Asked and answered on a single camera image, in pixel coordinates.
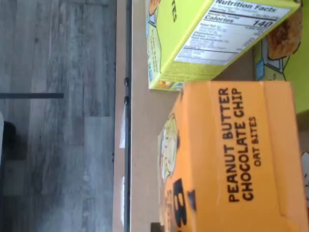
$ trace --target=blue logo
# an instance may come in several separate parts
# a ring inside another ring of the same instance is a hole
[[[265,77],[265,67],[264,60],[261,59],[255,66],[256,71],[256,80],[260,81],[263,77]]]

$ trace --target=floor board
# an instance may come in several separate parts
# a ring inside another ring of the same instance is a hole
[[[3,231],[112,231],[116,1],[0,0]]]

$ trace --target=black object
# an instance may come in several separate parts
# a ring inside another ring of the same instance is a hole
[[[62,99],[63,93],[0,93],[0,99]]]
[[[125,136],[125,211],[124,232],[130,232],[131,211],[131,80],[132,80],[132,0],[126,0],[126,136]]]
[[[163,232],[164,226],[161,226],[158,222],[152,222],[150,224],[150,232]]]
[[[13,123],[4,121],[3,125],[3,149],[13,149],[16,142],[16,127]]]

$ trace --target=cartoon character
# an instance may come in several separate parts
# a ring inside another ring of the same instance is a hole
[[[168,176],[172,175],[175,163],[176,163],[176,152],[177,152],[177,127],[175,116],[172,114],[163,130],[163,136],[161,138],[161,174],[163,182],[166,182]]]

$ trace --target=black metal frame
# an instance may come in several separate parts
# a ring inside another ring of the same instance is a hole
[[[131,80],[132,80],[132,0],[126,0],[126,142],[124,232],[130,232],[131,211]]]

